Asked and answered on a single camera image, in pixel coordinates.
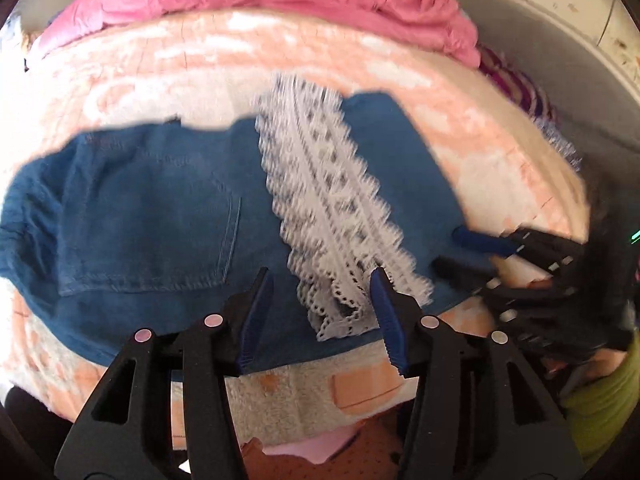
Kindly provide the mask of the right green sleeve forearm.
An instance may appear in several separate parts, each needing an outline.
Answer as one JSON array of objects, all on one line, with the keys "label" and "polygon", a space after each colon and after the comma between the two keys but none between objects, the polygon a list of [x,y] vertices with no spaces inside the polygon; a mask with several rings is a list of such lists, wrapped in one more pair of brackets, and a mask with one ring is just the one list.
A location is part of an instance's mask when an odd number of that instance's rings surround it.
[{"label": "right green sleeve forearm", "polygon": [[574,390],[561,401],[576,448],[591,469],[615,439],[639,402],[639,333],[611,374]]}]

